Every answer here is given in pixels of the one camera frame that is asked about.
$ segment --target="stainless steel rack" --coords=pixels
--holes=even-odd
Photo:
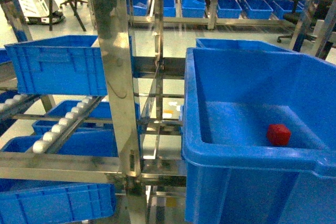
[[[205,19],[186,19],[182,17],[164,18],[163,0],[155,0],[153,17],[127,16],[126,0],[91,0],[97,22],[98,37],[106,75],[110,108],[113,114],[114,132],[117,140],[119,158],[94,158],[89,156],[68,156],[57,154],[0,153],[0,177],[13,179],[41,179],[69,182],[112,183],[124,188],[128,201],[128,212],[132,224],[148,223],[148,209],[145,186],[158,186],[151,191],[151,197],[181,197],[168,187],[185,187],[186,169],[182,160],[144,159],[138,144],[137,124],[143,127],[141,141],[146,134],[155,134],[156,146],[162,135],[179,135],[178,126],[182,122],[163,120],[163,98],[176,97],[163,94],[163,79],[183,79],[184,59],[165,58],[163,56],[163,24],[189,23],[207,25],[288,25],[279,20],[251,21],[216,19],[217,0],[211,0],[209,15]],[[1,0],[1,6],[7,15],[18,41],[31,40],[32,37],[24,20],[17,0]],[[315,4],[307,0],[305,12],[301,15],[291,48],[299,51],[305,33],[308,31]],[[323,58],[323,49],[330,39],[336,23],[336,0],[327,14],[326,20],[315,42],[312,55]],[[142,111],[142,119],[136,120],[134,103],[139,102],[138,80],[132,75],[129,35],[133,35],[134,23],[154,23],[155,55],[136,57],[135,71],[139,78],[152,78],[151,92]],[[156,103],[156,119],[151,119],[153,103]],[[54,106],[51,99],[44,98],[46,110]],[[20,114],[22,110],[12,112],[15,119],[57,118]]]

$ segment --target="red block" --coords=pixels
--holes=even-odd
[[[291,134],[284,124],[270,124],[266,136],[272,145],[285,146],[288,144]]]

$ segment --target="white floor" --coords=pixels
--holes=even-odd
[[[89,10],[86,5],[79,6],[79,15],[87,29],[87,32],[83,32],[79,26],[73,12],[69,6],[64,8],[64,14],[66,16],[65,22],[54,25],[54,30],[49,31],[48,26],[43,25],[31,25],[29,26],[33,39],[43,39],[62,35],[94,35],[97,32],[93,29]],[[11,27],[7,24],[3,12],[0,10],[0,47],[5,44],[16,42],[16,38]],[[184,58],[185,52],[188,47],[195,46],[195,39],[199,37],[204,38],[222,38],[222,39],[252,39],[262,40],[269,43],[281,46],[284,48],[289,47],[290,40],[284,39],[282,44],[278,44],[277,37],[283,34],[289,34],[291,31],[286,28],[267,28],[267,27],[218,27],[215,30],[208,31],[206,27],[202,26],[186,26],[176,25],[175,27],[165,28],[164,30],[164,56],[165,57],[178,57]],[[137,56],[154,56],[154,35],[153,26],[150,25],[146,28],[135,29],[136,49]],[[309,53],[312,48],[312,43],[305,41],[302,46],[302,52]],[[332,49],[327,61],[336,63],[336,50]],[[147,93],[151,85],[151,80],[140,79],[139,91]],[[182,80],[165,80],[164,81],[164,93],[182,94],[184,90],[184,83]],[[75,96],[54,96],[56,103],[59,103],[65,99],[81,99],[82,97]],[[164,99],[164,110],[168,113],[173,112],[173,118],[178,118],[179,112],[176,110],[176,106],[169,105],[169,102],[177,102],[177,105],[183,103],[182,99]],[[31,114],[44,114],[44,109],[41,102],[36,102],[27,113]],[[31,124],[33,121],[18,120],[3,136],[0,137],[0,147],[2,147],[8,140],[15,136],[31,135],[33,129]],[[160,156],[178,156],[179,149],[181,148],[180,137],[162,137],[160,142]],[[145,141],[144,148],[151,149],[154,144],[153,137],[148,137]]]

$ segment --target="black chair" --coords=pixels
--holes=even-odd
[[[284,14],[284,19],[291,22],[294,25],[296,25],[300,19],[300,13],[295,12],[298,1],[295,1],[295,2],[296,4],[294,4],[293,11],[291,13]],[[323,20],[325,19],[329,11],[331,3],[332,3],[332,0],[320,0],[319,1],[319,4],[316,8],[316,11],[312,19],[312,22],[310,24],[310,27],[314,27],[318,19],[323,19]],[[293,37],[293,33],[291,35],[279,36],[277,39],[277,43],[281,43],[281,39],[291,39],[292,37]],[[306,35],[305,39],[309,41],[314,41],[315,37]]]

